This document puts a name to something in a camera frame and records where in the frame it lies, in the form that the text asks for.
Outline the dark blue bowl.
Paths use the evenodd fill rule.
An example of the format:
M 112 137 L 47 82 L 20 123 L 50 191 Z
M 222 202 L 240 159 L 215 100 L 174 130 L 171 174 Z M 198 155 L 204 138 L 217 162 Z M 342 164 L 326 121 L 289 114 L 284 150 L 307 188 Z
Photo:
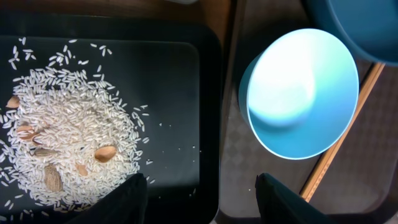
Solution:
M 304 0 L 314 25 L 369 61 L 397 66 L 397 0 Z

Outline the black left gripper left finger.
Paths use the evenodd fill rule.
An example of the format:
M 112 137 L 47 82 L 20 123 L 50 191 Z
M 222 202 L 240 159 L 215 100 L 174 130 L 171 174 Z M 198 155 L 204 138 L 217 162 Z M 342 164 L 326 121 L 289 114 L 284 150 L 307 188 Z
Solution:
M 147 201 L 146 178 L 137 173 L 69 224 L 143 224 Z

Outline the rice pile with nuts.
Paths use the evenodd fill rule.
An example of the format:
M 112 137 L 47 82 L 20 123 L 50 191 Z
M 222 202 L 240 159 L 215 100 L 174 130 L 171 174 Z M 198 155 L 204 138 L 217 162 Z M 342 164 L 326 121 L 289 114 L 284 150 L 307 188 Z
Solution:
M 68 223 L 140 172 L 148 138 L 99 74 L 68 49 L 16 78 L 1 105 L 1 222 Z

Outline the light blue bowl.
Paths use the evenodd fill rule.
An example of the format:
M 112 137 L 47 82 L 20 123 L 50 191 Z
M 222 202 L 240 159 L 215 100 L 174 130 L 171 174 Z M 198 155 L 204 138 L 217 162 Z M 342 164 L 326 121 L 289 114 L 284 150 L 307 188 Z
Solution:
M 329 149 L 348 129 L 359 77 L 344 43 L 320 29 L 298 29 L 268 46 L 245 69 L 241 115 L 259 143 L 290 160 Z

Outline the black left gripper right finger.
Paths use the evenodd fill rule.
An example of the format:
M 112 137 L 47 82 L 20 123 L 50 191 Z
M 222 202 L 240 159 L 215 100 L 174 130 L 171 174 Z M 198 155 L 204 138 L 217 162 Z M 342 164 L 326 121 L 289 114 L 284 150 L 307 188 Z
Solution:
M 264 224 L 328 224 L 334 221 L 268 173 L 256 177 L 256 200 Z

